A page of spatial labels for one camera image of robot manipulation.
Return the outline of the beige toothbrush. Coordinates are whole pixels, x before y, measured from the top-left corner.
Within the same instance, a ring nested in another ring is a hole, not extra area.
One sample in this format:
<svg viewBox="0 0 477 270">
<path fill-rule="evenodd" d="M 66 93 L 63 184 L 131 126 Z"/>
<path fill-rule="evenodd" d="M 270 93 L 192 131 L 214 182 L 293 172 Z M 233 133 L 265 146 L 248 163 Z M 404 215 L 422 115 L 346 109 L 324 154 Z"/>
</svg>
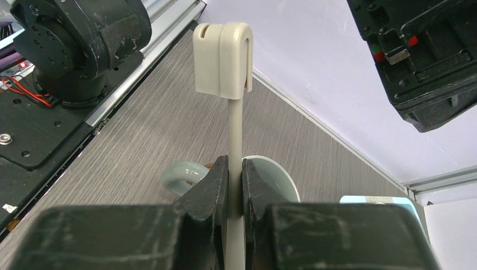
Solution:
<svg viewBox="0 0 477 270">
<path fill-rule="evenodd" d="M 242 209 L 242 110 L 252 90 L 253 32 L 245 22 L 199 24 L 193 33 L 195 91 L 228 101 L 228 216 L 226 269 L 245 269 Z"/>
</svg>

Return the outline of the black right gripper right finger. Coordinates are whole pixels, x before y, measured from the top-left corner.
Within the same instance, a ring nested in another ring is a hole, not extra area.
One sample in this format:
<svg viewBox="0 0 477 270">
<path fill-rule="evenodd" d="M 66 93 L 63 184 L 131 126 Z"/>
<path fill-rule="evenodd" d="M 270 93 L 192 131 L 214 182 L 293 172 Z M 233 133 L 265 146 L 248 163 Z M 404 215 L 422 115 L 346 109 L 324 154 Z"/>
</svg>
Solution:
<svg viewBox="0 0 477 270">
<path fill-rule="evenodd" d="M 439 269 L 416 217 L 387 204 L 291 202 L 242 163 L 246 269 Z"/>
</svg>

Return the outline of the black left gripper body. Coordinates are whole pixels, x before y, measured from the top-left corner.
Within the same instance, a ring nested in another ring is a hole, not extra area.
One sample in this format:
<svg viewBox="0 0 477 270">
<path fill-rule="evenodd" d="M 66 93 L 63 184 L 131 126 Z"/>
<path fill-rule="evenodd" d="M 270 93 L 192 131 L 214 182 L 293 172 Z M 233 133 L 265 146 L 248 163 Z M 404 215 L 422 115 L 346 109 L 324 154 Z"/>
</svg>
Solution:
<svg viewBox="0 0 477 270">
<path fill-rule="evenodd" d="M 389 102 L 425 133 L 476 105 L 476 2 L 362 1 L 348 6 Z"/>
</svg>

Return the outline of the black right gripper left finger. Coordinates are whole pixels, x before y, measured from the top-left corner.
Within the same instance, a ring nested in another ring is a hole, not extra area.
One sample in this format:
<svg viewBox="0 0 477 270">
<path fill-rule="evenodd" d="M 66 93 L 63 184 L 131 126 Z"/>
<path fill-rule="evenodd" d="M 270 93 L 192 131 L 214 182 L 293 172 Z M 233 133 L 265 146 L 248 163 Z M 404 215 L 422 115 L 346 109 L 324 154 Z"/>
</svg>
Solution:
<svg viewBox="0 0 477 270">
<path fill-rule="evenodd" d="M 223 269 L 228 157 L 171 204 L 74 205 L 36 218 L 10 269 Z"/>
</svg>

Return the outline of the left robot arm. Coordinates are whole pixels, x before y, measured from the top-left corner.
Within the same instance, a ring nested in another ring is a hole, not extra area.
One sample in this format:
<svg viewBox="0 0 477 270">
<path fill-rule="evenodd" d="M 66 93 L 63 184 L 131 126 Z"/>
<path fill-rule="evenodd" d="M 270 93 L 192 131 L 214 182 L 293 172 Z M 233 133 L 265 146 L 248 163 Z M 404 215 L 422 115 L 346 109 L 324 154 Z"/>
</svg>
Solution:
<svg viewBox="0 0 477 270">
<path fill-rule="evenodd" d="M 349 1 L 380 79 L 403 120 L 437 129 L 476 105 L 475 1 Z M 141 1 L 13 1 L 13 40 L 40 68 L 40 89 L 70 104 L 103 90 L 104 76 L 151 40 Z"/>
</svg>

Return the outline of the grey-green mug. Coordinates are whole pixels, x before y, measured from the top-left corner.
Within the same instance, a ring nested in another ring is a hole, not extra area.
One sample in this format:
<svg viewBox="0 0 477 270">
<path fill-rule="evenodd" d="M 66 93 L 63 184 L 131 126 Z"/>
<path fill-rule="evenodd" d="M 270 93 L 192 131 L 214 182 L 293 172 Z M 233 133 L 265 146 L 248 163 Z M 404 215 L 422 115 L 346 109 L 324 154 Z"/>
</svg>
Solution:
<svg viewBox="0 0 477 270">
<path fill-rule="evenodd" d="M 260 155 L 244 157 L 251 160 L 260 176 L 281 195 L 294 203 L 300 202 L 300 195 L 289 173 L 276 161 Z M 209 172 L 211 166 L 193 161 L 178 161 L 168 166 L 160 176 L 161 184 L 170 192 L 183 196 Z"/>
</svg>

